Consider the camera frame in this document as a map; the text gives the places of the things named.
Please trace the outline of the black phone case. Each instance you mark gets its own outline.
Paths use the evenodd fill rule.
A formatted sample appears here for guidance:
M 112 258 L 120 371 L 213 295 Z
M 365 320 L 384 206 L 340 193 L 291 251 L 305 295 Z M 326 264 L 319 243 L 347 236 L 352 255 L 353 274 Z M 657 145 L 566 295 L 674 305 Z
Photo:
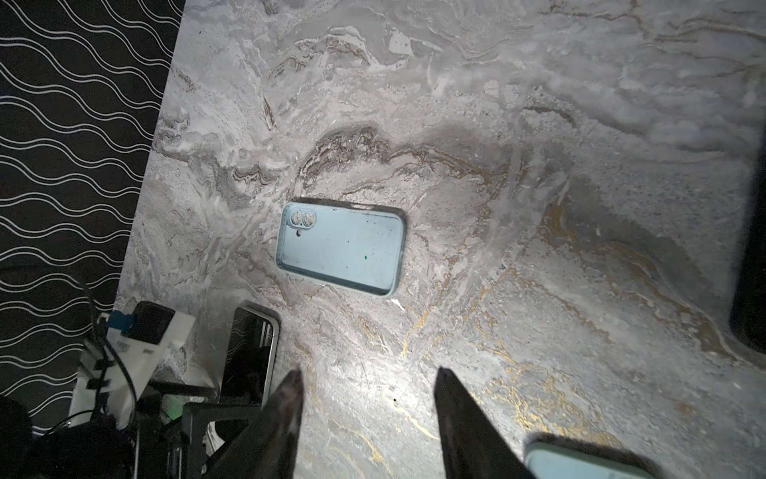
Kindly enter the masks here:
M 729 326 L 741 343 L 765 353 L 765 133 L 761 134 L 742 239 Z

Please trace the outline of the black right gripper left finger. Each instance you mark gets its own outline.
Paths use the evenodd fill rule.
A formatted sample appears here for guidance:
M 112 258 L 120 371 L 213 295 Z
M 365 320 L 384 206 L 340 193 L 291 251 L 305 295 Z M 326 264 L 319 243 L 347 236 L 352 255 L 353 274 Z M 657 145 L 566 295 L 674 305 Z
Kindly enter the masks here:
M 285 375 L 259 415 L 225 447 L 205 477 L 293 477 L 303 404 L 303 375 L 297 367 Z

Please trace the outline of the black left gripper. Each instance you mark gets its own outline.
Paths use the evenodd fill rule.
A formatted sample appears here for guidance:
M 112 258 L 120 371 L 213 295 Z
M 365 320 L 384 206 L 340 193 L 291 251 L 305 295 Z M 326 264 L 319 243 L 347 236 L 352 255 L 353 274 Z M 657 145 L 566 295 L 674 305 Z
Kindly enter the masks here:
M 168 422 L 161 419 L 163 400 L 181 399 L 181 412 Z M 235 434 L 259 413 L 260 403 L 223 396 L 219 389 L 151 380 L 140 400 L 143 413 L 136 431 L 134 476 L 136 478 L 203 478 L 223 456 L 225 447 L 207 452 L 209 426 L 235 423 Z

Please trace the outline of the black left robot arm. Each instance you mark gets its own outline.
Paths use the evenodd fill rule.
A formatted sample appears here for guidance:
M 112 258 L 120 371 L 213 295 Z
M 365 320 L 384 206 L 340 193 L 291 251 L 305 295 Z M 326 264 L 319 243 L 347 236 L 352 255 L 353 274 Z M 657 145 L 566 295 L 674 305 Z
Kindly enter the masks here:
M 248 396 L 152 380 L 133 425 L 85 411 L 40 436 L 24 405 L 1 399 L 1 475 L 4 478 L 207 478 L 231 443 L 261 411 Z M 221 425 L 225 445 L 207 453 L 205 434 Z

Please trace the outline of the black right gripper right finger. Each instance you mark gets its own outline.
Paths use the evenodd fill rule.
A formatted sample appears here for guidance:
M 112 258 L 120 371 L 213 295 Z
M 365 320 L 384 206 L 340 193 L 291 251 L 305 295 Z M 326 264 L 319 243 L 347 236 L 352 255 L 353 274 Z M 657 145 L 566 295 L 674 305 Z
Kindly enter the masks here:
M 451 369 L 438 369 L 434 400 L 448 478 L 534 476 Z

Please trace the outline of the black smartphone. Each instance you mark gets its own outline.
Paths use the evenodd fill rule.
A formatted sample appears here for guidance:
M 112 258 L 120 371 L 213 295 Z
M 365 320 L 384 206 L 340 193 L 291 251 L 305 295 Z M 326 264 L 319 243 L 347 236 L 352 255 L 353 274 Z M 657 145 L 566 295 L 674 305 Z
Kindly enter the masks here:
M 221 402 L 263 406 L 271 390 L 281 321 L 271 309 L 243 301 L 231 325 Z

